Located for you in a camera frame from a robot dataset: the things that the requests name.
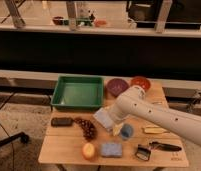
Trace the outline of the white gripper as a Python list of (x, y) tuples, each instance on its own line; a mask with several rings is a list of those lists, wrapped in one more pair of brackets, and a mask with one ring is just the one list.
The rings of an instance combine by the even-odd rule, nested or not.
[(111, 131), (116, 125), (116, 113), (112, 107), (100, 108), (93, 117), (107, 131)]

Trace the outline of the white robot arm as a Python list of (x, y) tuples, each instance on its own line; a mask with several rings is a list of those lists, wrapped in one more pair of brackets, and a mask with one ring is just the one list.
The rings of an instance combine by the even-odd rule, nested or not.
[(129, 115), (143, 118), (201, 146), (201, 116), (152, 104), (145, 100), (145, 90), (138, 85), (128, 88), (112, 105), (100, 108), (93, 117), (110, 131)]

